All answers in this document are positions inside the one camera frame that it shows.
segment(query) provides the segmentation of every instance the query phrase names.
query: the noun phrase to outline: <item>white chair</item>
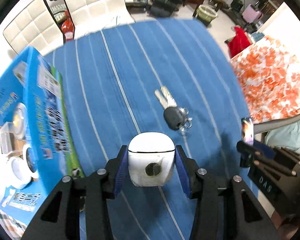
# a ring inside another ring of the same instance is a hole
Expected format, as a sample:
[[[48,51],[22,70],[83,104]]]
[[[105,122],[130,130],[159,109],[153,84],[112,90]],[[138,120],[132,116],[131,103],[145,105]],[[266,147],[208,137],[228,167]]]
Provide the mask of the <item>white chair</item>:
[[[124,0],[65,0],[74,23],[74,38],[133,23]]]
[[[9,23],[3,36],[16,53],[30,45],[46,55],[65,41],[46,0],[33,0]]]

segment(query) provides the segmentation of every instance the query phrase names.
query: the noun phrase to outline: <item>orange floral cloth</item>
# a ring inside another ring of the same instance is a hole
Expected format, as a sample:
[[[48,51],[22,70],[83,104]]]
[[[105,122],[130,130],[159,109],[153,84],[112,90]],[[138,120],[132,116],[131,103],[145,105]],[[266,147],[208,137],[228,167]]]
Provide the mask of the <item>orange floral cloth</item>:
[[[300,63],[279,40],[265,36],[231,64],[254,124],[300,114]]]

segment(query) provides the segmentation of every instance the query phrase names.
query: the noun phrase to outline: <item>car key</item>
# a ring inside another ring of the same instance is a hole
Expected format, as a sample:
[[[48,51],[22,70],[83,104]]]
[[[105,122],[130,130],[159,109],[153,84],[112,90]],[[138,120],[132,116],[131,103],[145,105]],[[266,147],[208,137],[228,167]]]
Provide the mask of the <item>car key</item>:
[[[164,96],[159,90],[156,90],[154,94],[164,109],[163,117],[168,127],[172,130],[181,130],[182,132],[190,128],[192,118],[188,117],[189,111],[186,108],[178,107],[167,87],[162,86],[161,92]]]

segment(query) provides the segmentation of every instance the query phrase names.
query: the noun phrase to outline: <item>blue tablecloth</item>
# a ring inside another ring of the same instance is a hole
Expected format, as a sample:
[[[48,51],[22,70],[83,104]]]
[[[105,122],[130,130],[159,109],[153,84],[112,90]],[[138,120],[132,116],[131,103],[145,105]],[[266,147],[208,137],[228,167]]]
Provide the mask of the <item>blue tablecloth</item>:
[[[70,130],[86,175],[104,167],[138,133],[157,131],[208,172],[241,174],[256,192],[248,171],[240,171],[235,148],[240,119],[249,112],[230,64],[200,22],[119,26],[67,42],[45,58],[62,74]],[[185,137],[164,121],[154,95],[162,85],[193,118]],[[188,239],[195,206],[176,171],[162,188],[135,187],[127,177],[122,193],[108,201],[117,240]],[[80,225],[84,239],[84,217]]]

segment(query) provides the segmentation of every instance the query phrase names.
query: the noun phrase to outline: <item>floor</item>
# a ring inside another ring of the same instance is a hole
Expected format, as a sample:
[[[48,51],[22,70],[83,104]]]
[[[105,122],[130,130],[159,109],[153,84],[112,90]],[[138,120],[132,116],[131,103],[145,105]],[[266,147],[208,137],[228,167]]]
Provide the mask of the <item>floor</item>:
[[[173,18],[191,19],[194,8],[195,5],[192,4],[184,7],[180,6],[179,11],[173,15]],[[129,12],[136,22],[154,20],[148,13],[140,12],[139,9],[131,9]],[[228,46],[224,41],[235,35],[235,32],[231,30],[233,26],[234,22],[225,13],[219,10],[217,18],[215,18],[207,28],[228,60],[230,60]]]

